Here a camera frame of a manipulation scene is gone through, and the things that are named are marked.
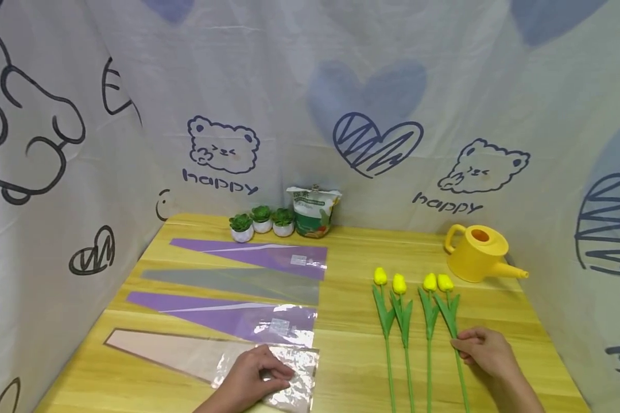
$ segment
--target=watering can spout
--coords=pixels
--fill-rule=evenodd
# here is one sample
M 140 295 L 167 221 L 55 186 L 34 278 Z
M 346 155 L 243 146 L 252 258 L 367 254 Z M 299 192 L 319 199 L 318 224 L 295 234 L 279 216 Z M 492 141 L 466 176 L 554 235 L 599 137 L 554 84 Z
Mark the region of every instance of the watering can spout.
M 528 271 L 498 262 L 491 271 L 494 277 L 528 278 Z

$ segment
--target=white label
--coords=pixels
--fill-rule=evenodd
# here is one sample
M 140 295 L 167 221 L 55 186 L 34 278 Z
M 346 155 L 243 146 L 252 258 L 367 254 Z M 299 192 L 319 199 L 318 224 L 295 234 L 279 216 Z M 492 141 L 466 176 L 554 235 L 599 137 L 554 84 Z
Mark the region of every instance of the white label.
M 289 264 L 305 266 L 306 259 L 307 257 L 305 255 L 292 255 L 292 261 L 290 261 Z
M 287 337 L 289 332 L 289 321 L 280 318 L 272 318 L 269 331 L 282 337 Z

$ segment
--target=small white pot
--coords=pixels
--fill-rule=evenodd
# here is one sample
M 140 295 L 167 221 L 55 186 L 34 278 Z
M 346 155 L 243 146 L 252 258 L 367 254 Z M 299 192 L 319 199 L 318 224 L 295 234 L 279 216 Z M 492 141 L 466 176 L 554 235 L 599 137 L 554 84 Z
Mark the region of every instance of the small white pot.
M 284 227 L 274 225 L 273 232 L 278 236 L 289 236 L 294 232 L 294 223 L 292 222 L 289 225 L 285 225 Z
M 250 225 L 250 228 L 241 233 L 237 233 L 237 231 L 231 228 L 230 231 L 232 233 L 232 239 L 237 241 L 237 243 L 247 243 L 249 240 L 253 239 L 253 235 L 255 234 L 252 225 Z
M 273 226 L 273 222 L 271 218 L 265 222 L 255 222 L 253 221 L 253 227 L 257 234 L 266 234 L 268 231 L 271 231 L 271 227 Z

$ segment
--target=cartoon bear face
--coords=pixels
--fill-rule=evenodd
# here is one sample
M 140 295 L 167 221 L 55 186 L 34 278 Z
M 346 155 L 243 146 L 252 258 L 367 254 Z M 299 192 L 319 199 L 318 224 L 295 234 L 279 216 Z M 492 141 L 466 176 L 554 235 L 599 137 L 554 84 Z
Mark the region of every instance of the cartoon bear face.
M 476 139 L 462 149 L 457 164 L 437 185 L 455 194 L 498 191 L 526 168 L 529 160 L 529 153 L 507 151 Z
M 66 170 L 63 148 L 84 139 L 76 105 L 14 65 L 0 38 L 0 188 L 5 201 L 23 205 L 50 191 Z M 3 165 L 6 159 L 9 168 Z
M 202 116 L 188 121 L 192 148 L 190 158 L 198 165 L 245 174 L 255 168 L 259 139 L 245 126 L 223 125 Z

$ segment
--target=yellow watering can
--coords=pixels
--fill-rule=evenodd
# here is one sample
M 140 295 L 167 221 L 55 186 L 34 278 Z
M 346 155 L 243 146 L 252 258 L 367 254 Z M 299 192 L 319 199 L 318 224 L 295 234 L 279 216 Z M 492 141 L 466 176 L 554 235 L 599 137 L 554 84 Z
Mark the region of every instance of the yellow watering can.
M 456 233 L 463 233 L 457 247 L 452 246 Z M 468 228 L 455 224 L 445 236 L 448 267 L 464 281 L 478 283 L 485 277 L 528 278 L 528 271 L 505 264 L 502 259 L 510 248 L 497 231 L 483 225 Z

